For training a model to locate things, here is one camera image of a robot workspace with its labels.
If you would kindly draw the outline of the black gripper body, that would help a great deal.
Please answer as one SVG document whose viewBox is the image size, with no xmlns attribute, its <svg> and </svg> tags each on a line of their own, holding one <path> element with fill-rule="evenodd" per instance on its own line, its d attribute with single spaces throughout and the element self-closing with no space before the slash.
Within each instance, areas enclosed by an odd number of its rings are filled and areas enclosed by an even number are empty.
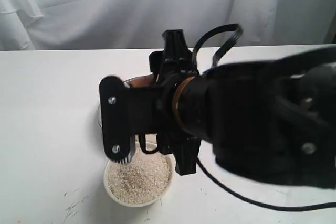
<svg viewBox="0 0 336 224">
<path fill-rule="evenodd" d="M 168 127 L 212 144 L 216 163 L 261 183 L 335 188 L 335 48 L 230 63 L 182 82 Z"/>
</svg>

